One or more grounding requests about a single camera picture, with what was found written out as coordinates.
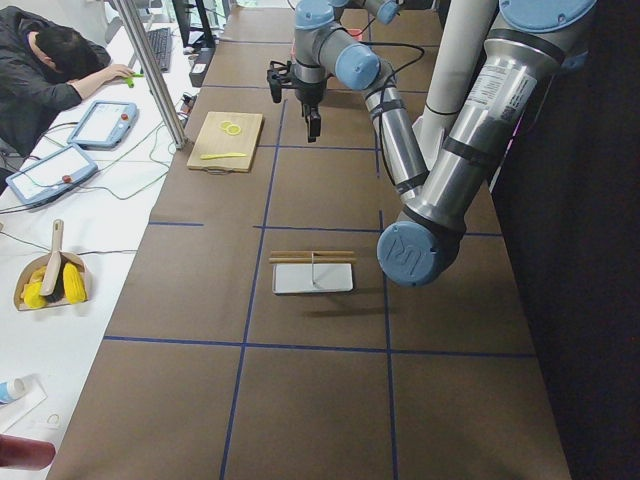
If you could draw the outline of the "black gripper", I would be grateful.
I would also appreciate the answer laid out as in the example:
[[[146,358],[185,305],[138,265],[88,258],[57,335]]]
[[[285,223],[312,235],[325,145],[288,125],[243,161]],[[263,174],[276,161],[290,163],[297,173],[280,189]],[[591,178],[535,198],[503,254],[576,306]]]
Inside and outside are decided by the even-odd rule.
[[[307,66],[295,61],[286,63],[271,60],[266,73],[272,101],[282,101],[282,91],[295,91],[302,104],[307,131],[307,142],[314,143],[321,135],[322,119],[318,105],[324,98],[329,74],[321,66]]]

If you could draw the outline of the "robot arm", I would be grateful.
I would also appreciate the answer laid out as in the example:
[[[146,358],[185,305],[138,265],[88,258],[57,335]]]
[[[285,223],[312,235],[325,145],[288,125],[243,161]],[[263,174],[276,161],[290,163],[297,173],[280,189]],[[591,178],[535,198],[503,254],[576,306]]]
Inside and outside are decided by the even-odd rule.
[[[329,78],[361,93],[403,208],[381,234],[377,258],[399,285],[434,281],[455,260],[465,214],[496,169],[543,79],[575,65],[592,1],[453,1],[422,115],[411,120],[398,71],[342,25],[342,1],[301,1],[292,58],[272,62],[274,101],[295,91],[314,141]]]
[[[349,0],[347,5],[365,9],[385,25],[391,23],[400,11],[400,3],[396,0]]]

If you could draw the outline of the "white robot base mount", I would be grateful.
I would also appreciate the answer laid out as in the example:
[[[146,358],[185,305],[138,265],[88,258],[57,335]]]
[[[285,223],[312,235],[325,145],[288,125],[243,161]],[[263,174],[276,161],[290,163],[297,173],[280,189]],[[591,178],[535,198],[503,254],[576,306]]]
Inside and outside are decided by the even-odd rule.
[[[443,32],[423,114],[414,124],[429,162],[436,159],[464,105],[497,4],[496,0],[438,3]]]

